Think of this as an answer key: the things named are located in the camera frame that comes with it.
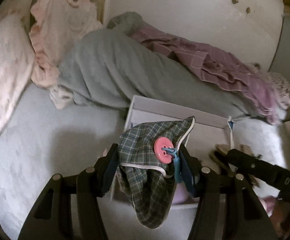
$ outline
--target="crumpled clothes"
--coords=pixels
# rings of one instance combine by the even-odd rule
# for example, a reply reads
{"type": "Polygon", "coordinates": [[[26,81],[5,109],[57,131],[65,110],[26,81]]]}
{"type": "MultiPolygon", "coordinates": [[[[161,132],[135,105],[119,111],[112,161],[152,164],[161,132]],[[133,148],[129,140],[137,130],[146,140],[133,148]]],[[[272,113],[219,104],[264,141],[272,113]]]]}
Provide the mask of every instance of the crumpled clothes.
{"type": "Polygon", "coordinates": [[[214,83],[225,91],[241,93],[252,101],[257,112],[270,124],[280,121],[275,110],[274,89],[233,54],[209,44],[164,33],[150,25],[135,31],[131,38],[149,50],[183,64],[200,80],[214,83]]]}
{"type": "Polygon", "coordinates": [[[290,83],[279,73],[265,72],[258,63],[245,64],[253,73],[257,73],[275,91],[278,105],[287,110],[290,107],[290,83]]]}
{"type": "Polygon", "coordinates": [[[61,59],[87,33],[101,29],[97,8],[89,0],[37,0],[31,8],[36,23],[29,33],[38,66],[32,81],[43,88],[57,85],[61,59]]]}

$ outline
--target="green plaid cloth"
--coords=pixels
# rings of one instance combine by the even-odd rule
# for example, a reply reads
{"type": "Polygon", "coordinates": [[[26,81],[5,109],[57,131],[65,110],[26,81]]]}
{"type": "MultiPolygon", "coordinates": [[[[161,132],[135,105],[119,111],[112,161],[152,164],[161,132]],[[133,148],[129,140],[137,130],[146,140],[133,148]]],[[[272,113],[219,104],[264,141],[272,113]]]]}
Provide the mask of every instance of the green plaid cloth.
{"type": "Polygon", "coordinates": [[[173,162],[161,163],[154,153],[154,143],[159,137],[166,137],[176,148],[192,122],[193,116],[183,121],[142,123],[120,136],[117,168],[120,188],[129,197],[138,221],[148,228],[159,227],[167,217],[175,187],[173,162]],[[146,166],[163,168],[167,176],[146,166]]]}

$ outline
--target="purple fabric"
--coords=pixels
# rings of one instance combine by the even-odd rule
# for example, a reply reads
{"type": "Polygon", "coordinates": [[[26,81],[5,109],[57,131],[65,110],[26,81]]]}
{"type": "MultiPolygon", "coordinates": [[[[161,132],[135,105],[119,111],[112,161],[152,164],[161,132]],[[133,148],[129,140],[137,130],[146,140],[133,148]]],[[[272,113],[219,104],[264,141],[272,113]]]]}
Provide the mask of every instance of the purple fabric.
{"type": "Polygon", "coordinates": [[[273,88],[233,54],[209,44],[161,32],[150,25],[134,32],[131,38],[149,50],[187,66],[202,81],[217,84],[226,91],[241,92],[269,123],[279,120],[273,88]]]}

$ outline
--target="white bedsheet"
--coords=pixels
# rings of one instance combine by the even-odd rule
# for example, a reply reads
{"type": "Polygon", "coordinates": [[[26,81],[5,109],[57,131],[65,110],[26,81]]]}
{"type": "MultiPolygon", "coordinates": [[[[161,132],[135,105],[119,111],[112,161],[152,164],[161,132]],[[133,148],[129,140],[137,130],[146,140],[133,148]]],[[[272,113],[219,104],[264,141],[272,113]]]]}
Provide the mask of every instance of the white bedsheet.
{"type": "MultiPolygon", "coordinates": [[[[122,112],[99,106],[69,106],[57,110],[49,92],[32,84],[0,136],[0,223],[12,240],[41,190],[55,173],[78,174],[95,163],[104,148],[118,141],[123,131],[122,112]]],[[[290,149],[278,127],[259,120],[235,125],[236,143],[250,145],[263,160],[290,166],[290,149]]],[[[275,195],[262,184],[260,196],[275,195]]],[[[130,205],[111,202],[99,206],[109,239],[187,239],[196,209],[171,210],[157,230],[142,227],[130,205]]],[[[77,231],[77,220],[74,229],[77,231]]]]}

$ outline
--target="open box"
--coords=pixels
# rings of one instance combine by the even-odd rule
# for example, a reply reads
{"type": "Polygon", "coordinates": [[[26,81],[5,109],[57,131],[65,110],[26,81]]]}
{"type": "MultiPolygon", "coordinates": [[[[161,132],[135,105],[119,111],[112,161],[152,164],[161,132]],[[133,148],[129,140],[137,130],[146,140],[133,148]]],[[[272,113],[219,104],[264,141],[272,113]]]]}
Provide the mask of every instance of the open box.
{"type": "MultiPolygon", "coordinates": [[[[134,96],[124,132],[140,123],[179,121],[189,116],[195,116],[195,125],[186,145],[189,154],[198,158],[203,166],[220,173],[219,167],[209,158],[209,154],[215,149],[216,144],[231,144],[226,118],[155,99],[134,96]]],[[[119,189],[116,176],[112,183],[111,200],[129,203],[125,194],[119,189]]],[[[197,205],[197,199],[188,198],[183,203],[172,204],[171,209],[192,208],[197,205]]]]}

